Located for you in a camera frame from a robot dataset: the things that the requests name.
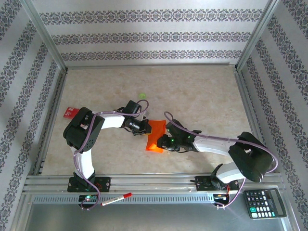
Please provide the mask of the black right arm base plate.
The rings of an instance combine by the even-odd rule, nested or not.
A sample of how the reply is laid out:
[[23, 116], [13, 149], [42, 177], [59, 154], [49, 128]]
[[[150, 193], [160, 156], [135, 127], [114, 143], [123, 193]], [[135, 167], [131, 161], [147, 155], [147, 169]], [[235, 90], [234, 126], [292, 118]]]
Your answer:
[[195, 176], [194, 180], [191, 180], [196, 186], [196, 190], [199, 191], [236, 191], [239, 189], [239, 183], [237, 181], [231, 181], [229, 183], [223, 183], [219, 180], [213, 180], [210, 176]]

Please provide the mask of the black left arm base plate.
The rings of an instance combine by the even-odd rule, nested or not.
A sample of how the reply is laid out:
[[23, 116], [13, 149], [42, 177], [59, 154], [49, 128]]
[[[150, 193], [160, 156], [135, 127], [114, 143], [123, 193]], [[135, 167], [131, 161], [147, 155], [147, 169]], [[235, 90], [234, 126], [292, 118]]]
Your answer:
[[[94, 180], [93, 185], [102, 193], [107, 193], [110, 190], [111, 186], [111, 178], [110, 177], [96, 177]], [[69, 193], [94, 193], [97, 192], [97, 190], [88, 184], [86, 181], [83, 179], [78, 181], [75, 177], [70, 177], [68, 186], [67, 186], [67, 191]]]

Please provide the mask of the aluminium back rail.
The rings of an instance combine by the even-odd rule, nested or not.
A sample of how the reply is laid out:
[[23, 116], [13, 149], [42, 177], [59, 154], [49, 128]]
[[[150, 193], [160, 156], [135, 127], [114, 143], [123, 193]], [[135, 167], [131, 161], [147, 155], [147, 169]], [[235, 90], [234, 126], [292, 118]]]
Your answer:
[[97, 65], [97, 66], [68, 66], [67, 70], [90, 70], [90, 69], [120, 69], [120, 68], [156, 68], [170, 66], [231, 66], [230, 63], [166, 63], [166, 64], [130, 64], [130, 65]]

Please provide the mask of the aluminium frame post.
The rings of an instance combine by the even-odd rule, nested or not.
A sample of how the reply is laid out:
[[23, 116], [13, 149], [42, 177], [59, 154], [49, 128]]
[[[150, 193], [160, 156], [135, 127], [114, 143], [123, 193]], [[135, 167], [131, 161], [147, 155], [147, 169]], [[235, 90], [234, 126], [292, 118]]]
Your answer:
[[48, 30], [46, 29], [39, 13], [37, 12], [32, 0], [19, 0], [22, 7], [26, 11], [27, 15], [31, 19], [32, 23], [34, 24], [35, 28], [37, 29], [40, 37], [42, 38], [43, 42], [45, 43], [46, 47], [48, 48], [51, 56], [57, 63], [58, 67], [67, 73], [68, 67], [66, 66], [60, 52], [56, 48], [56, 45], [49, 34]]
[[246, 44], [246, 46], [243, 49], [243, 52], [235, 65], [236, 72], [239, 72], [242, 70], [243, 66], [245, 65], [247, 59], [249, 58], [249, 55], [253, 51], [257, 41], [262, 36], [263, 31], [265, 30], [267, 23], [269, 22], [270, 18], [274, 14], [278, 4], [281, 2], [281, 0], [268, 0], [268, 3], [266, 4], [263, 13], [260, 16], [260, 19], [258, 20], [255, 28], [252, 31], [252, 34]]

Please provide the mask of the white marker with red cap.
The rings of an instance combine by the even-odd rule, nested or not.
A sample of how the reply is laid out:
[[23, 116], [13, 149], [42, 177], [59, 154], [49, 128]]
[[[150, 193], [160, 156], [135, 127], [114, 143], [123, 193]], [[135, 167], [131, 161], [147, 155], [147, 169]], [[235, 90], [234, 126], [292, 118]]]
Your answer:
[[132, 196], [132, 193], [129, 192], [129, 193], [127, 193], [127, 194], [124, 194], [124, 195], [121, 195], [121, 196], [118, 196], [118, 197], [111, 198], [111, 199], [109, 199], [109, 200], [103, 201], [103, 202], [101, 203], [101, 206], [106, 206], [106, 205], [109, 205], [109, 204], [112, 204], [112, 203], [115, 203], [115, 202], [118, 202], [118, 201], [121, 201], [121, 200], [130, 198], [131, 196]]

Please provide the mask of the black desk calculator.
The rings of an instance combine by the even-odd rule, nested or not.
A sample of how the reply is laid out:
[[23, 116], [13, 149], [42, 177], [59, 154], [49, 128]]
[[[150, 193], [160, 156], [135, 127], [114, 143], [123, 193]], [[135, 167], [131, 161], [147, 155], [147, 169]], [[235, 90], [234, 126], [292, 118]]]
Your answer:
[[282, 197], [276, 188], [244, 190], [244, 200], [251, 219], [287, 217]]

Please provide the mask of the aluminium mounting rail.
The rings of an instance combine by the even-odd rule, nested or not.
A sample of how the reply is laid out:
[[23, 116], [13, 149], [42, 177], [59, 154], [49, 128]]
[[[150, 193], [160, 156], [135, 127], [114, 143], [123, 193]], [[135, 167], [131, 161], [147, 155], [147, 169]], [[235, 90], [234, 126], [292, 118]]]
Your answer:
[[[184, 194], [198, 193], [192, 180], [202, 173], [169, 174], [113, 174], [110, 194]], [[24, 194], [58, 194], [66, 193], [69, 175], [28, 176], [22, 193]]]

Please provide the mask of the red card box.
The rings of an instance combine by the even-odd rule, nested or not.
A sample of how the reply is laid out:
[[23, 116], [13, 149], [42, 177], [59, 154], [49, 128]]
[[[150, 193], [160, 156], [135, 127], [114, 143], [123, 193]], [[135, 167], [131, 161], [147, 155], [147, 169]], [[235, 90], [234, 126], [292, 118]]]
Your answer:
[[63, 118], [72, 120], [78, 112], [78, 108], [68, 107], [63, 115]]

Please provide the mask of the aluminium side rail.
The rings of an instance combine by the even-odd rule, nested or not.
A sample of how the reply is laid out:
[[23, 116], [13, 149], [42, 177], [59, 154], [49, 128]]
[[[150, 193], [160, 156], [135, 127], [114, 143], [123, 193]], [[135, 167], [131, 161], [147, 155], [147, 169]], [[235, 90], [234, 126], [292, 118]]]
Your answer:
[[31, 167], [31, 170], [29, 172], [29, 175], [39, 175], [40, 170], [42, 169], [41, 164], [44, 162], [49, 143], [52, 136], [53, 127], [55, 124], [56, 116], [59, 110], [60, 101], [62, 97], [62, 93], [64, 90], [64, 85], [66, 81], [66, 75], [67, 72], [62, 71], [59, 74], [54, 92], [53, 92], [53, 98], [49, 107], [49, 112], [46, 116], [45, 123], [44, 123], [44, 130], [42, 131], [41, 138], [40, 138], [40, 145], [38, 149], [38, 154], [36, 155], [35, 162], [33, 166]]
[[246, 84], [244, 82], [243, 76], [237, 70], [234, 71], [235, 80], [238, 86], [238, 90], [243, 102], [244, 110], [247, 116], [247, 120], [251, 129], [251, 133], [266, 147], [264, 137], [261, 133], [258, 119], [254, 111], [253, 103], [249, 96]]

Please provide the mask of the steel shelf sheet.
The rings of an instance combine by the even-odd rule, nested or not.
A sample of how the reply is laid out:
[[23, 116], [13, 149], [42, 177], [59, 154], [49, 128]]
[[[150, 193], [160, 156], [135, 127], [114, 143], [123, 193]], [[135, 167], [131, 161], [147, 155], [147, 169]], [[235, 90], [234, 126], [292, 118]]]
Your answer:
[[209, 204], [32, 206], [25, 231], [293, 231], [288, 220], [252, 220], [243, 204], [216, 210]]

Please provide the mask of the left controller board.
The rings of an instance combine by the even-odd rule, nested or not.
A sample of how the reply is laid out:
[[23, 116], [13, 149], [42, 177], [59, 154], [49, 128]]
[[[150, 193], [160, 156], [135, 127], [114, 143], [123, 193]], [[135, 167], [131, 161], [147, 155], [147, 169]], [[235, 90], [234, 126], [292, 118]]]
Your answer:
[[89, 203], [95, 203], [97, 201], [98, 196], [94, 194], [90, 195], [80, 195], [78, 198], [78, 201], [81, 202], [89, 202]]

